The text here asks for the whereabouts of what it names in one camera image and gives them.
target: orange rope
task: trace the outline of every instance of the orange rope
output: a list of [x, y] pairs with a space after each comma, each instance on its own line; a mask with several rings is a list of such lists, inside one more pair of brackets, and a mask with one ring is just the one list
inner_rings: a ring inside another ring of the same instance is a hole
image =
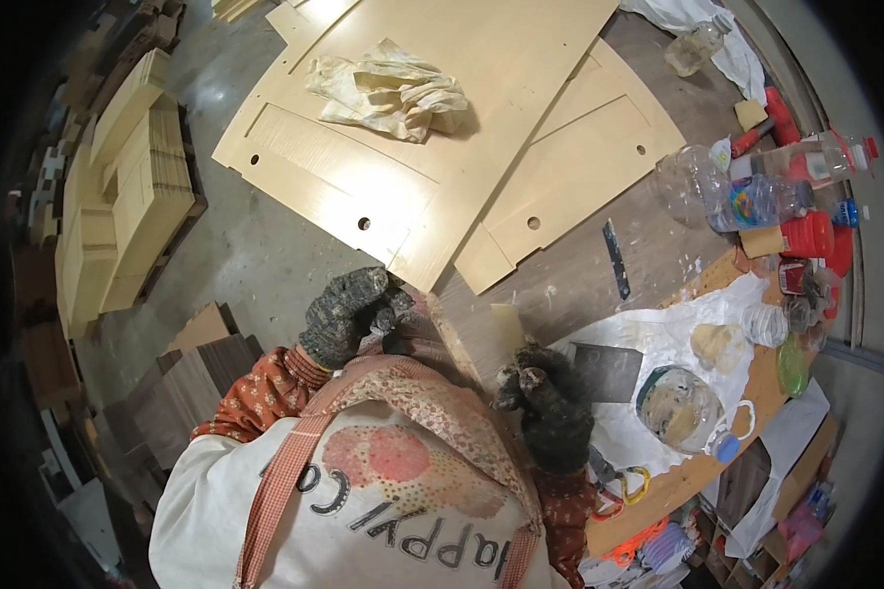
[[635, 551], [638, 548], [642, 548], [648, 540], [654, 540], [660, 536], [664, 530], [664, 526], [667, 524], [668, 518], [666, 517], [657, 524], [649, 526], [634, 537], [601, 555], [600, 558], [605, 561], [615, 561], [620, 567], [625, 568], [629, 564], [632, 564], [632, 561], [635, 559]]

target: sponge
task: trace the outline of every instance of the sponge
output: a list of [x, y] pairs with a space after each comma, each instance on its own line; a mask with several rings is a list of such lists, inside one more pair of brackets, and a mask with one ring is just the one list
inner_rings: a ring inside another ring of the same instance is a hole
[[756, 100], [744, 100], [742, 103], [737, 103], [733, 105], [733, 110], [736, 111], [737, 121], [740, 122], [744, 131], [749, 131], [769, 118], [763, 105]]

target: work glove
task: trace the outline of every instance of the work glove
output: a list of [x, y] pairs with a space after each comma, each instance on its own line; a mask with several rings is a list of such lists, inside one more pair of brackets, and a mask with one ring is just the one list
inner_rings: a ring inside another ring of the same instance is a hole
[[593, 415], [586, 387], [563, 354], [528, 338], [497, 372], [497, 385], [491, 405], [523, 412], [521, 435], [535, 465], [566, 476], [586, 464]]
[[386, 336], [400, 313], [413, 306], [402, 284], [386, 268], [360, 268], [332, 279], [304, 314], [308, 329], [298, 341], [305, 353], [322, 369], [342, 369], [364, 336]]

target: workbench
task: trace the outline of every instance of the workbench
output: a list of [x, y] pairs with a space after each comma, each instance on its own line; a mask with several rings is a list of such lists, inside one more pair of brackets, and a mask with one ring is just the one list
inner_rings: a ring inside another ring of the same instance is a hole
[[[739, 90], [713, 64], [692, 77], [680, 78], [664, 63], [672, 37], [645, 19], [617, 12], [602, 39], [651, 89], [684, 134], [688, 144], [711, 145], [742, 131], [733, 105]], [[742, 275], [734, 265], [733, 243], [703, 220], [683, 224], [671, 218], [656, 194], [653, 174], [621, 194], [548, 249], [522, 262], [517, 271], [475, 296], [457, 270], [450, 268], [429, 297], [436, 327], [462, 377], [487, 395], [497, 386], [497, 369], [510, 360], [490, 311], [492, 303], [510, 303], [524, 331], [549, 345], [577, 329], [626, 309], [658, 307], [722, 289]], [[619, 296], [602, 227], [612, 220], [632, 289]], [[779, 303], [774, 279], [764, 302]], [[757, 419], [754, 441], [787, 397], [778, 389], [776, 350], [756, 347], [745, 398], [753, 401]], [[746, 432], [746, 412], [733, 432]], [[648, 493], [617, 518], [590, 521], [586, 528], [592, 555], [607, 552], [656, 523], [703, 489], [726, 465], [698, 456], [651, 480]]]

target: yellow handle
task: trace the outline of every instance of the yellow handle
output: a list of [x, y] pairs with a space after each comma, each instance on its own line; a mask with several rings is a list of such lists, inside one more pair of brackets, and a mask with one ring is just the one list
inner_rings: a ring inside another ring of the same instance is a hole
[[648, 491], [648, 483], [651, 481], [651, 475], [648, 473], [648, 468], [644, 466], [629, 466], [626, 468], [626, 472], [634, 472], [635, 474], [642, 475], [642, 488], [635, 492], [634, 495], [629, 494], [629, 484], [626, 480], [626, 477], [621, 472], [615, 473], [615, 477], [619, 479], [619, 483], [622, 485], [622, 501], [626, 505], [634, 505], [638, 502], [638, 500], [642, 499], [646, 492]]

